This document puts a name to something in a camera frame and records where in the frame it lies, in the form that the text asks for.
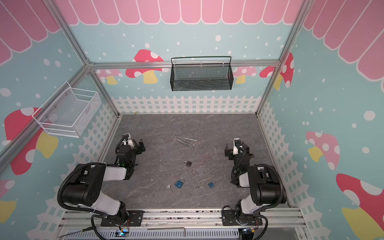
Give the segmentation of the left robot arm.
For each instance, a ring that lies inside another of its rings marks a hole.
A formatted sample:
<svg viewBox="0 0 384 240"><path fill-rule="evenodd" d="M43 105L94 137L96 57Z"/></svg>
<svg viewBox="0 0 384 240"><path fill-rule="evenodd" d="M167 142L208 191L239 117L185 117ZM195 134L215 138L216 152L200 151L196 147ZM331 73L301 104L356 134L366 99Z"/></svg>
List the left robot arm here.
<svg viewBox="0 0 384 240"><path fill-rule="evenodd" d="M102 219L103 227L140 226L141 211L127 211L122 201L102 192L104 182L127 181L137 166L136 157L146 148L142 140L136 142L125 134L115 148L115 162L78 164L61 184L58 204L70 211L93 213Z"/></svg>

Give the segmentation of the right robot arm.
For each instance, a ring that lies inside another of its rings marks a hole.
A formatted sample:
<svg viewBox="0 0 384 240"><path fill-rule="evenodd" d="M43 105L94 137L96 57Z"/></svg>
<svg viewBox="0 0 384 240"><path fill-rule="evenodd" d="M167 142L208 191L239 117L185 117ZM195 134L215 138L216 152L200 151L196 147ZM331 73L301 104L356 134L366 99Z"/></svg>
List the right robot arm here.
<svg viewBox="0 0 384 240"><path fill-rule="evenodd" d="M251 165L254 157L250 148L238 138L234 146L225 148L225 156L234 162L231 183L238 188L247 188L250 194L239 200L234 209L222 208L224 226L261 226L261 212L275 208L287 201L283 181L275 167L267 164Z"/></svg>

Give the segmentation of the black padlock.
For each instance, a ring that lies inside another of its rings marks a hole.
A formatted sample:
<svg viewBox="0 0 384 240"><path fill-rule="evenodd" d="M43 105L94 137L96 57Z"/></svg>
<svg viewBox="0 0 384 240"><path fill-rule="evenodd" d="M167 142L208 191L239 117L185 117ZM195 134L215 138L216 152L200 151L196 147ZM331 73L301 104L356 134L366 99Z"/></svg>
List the black padlock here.
<svg viewBox="0 0 384 240"><path fill-rule="evenodd" d="M186 167L191 167L192 166L192 162L189 162L189 161L184 161L184 165L186 166Z"/></svg>

